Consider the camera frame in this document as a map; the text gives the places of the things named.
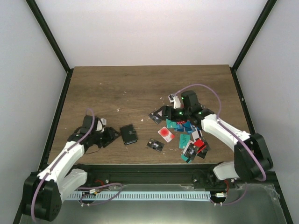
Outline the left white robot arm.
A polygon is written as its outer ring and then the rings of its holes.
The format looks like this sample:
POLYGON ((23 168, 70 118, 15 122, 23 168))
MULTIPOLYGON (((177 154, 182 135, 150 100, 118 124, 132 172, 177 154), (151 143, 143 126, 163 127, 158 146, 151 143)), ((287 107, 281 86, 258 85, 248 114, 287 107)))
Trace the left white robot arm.
POLYGON ((23 185, 21 211, 33 221, 53 221, 62 203, 80 186, 86 189, 95 184, 95 176, 79 168, 73 168, 91 146, 107 147, 121 133, 106 126, 106 120, 94 115, 84 116, 83 123, 67 139, 54 159, 41 172, 31 173, 23 185))

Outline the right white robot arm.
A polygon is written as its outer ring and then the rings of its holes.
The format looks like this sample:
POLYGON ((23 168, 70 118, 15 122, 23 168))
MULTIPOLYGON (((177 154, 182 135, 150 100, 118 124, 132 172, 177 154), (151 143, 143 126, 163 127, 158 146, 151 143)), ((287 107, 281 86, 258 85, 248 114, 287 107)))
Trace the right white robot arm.
POLYGON ((194 127, 219 139, 234 153, 233 161, 216 165, 213 173, 208 175, 211 187, 218 188, 227 179, 266 180, 266 172, 273 168, 273 161, 262 135, 241 131, 223 121, 218 114, 200 104, 194 91, 185 91, 180 97, 171 94, 169 100, 171 105, 152 112, 154 119, 189 121, 194 127))

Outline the black leather card holder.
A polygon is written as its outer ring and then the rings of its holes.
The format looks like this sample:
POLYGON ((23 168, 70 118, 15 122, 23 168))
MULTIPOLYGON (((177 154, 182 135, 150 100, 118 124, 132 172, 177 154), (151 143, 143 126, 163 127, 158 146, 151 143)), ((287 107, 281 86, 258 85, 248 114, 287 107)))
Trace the black leather card holder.
POLYGON ((133 124, 129 124, 120 128, 121 137, 124 145, 130 145, 138 141, 137 132, 133 124))

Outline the white card red circle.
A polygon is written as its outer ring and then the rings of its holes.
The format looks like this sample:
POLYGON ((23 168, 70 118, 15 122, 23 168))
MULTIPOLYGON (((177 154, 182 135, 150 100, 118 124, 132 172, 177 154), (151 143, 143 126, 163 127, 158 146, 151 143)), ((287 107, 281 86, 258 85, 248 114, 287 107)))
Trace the white card red circle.
POLYGON ((169 143, 171 140, 174 139, 174 135, 168 130, 166 127, 162 127, 158 134, 167 142, 169 143))

